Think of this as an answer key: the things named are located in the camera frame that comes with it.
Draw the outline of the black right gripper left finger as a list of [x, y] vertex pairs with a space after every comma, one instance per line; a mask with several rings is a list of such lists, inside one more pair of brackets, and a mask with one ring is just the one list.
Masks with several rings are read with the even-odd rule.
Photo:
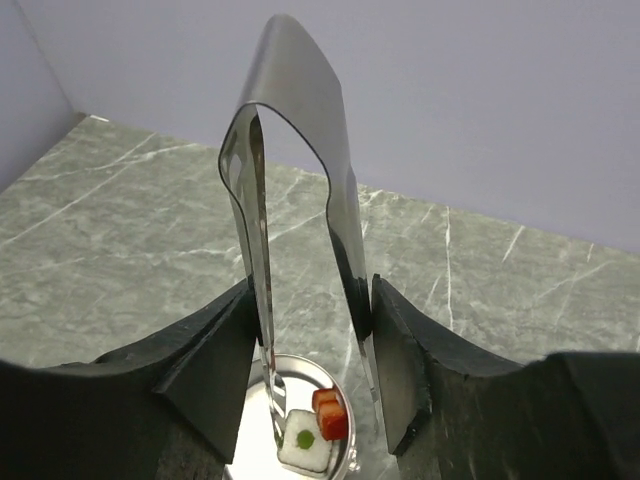
[[221, 478], [234, 458], [257, 330], [245, 280], [92, 362], [3, 362], [2, 477]]

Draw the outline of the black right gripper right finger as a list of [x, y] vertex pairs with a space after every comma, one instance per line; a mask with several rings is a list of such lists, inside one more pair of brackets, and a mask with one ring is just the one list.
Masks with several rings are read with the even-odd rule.
[[389, 452], [404, 479], [635, 479], [639, 357], [558, 352], [519, 364], [372, 282]]

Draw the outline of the sushi roll piece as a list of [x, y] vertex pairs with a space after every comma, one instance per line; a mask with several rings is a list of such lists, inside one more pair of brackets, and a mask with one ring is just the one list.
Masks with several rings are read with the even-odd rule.
[[332, 442], [323, 439], [313, 412], [299, 409], [289, 412], [277, 452], [281, 463], [320, 475], [328, 469], [331, 451]]

